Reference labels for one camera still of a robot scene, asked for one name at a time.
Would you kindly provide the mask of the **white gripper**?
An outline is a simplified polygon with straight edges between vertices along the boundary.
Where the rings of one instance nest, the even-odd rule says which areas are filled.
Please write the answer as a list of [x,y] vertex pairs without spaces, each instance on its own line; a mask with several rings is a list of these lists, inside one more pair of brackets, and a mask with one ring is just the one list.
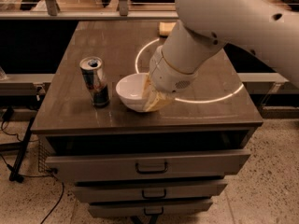
[[183,74],[168,64],[163,56],[162,46],[159,46],[149,61],[149,75],[146,75],[143,84],[145,111],[157,111],[169,105],[175,99],[170,93],[185,91],[196,78],[196,73]]

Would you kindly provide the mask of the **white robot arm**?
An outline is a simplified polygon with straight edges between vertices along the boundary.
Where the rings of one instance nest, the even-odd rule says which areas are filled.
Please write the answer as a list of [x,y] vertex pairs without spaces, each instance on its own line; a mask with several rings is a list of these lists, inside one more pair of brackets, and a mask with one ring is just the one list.
[[145,112],[188,88],[207,59],[230,43],[299,85],[299,14],[264,0],[175,0],[178,21],[149,62]]

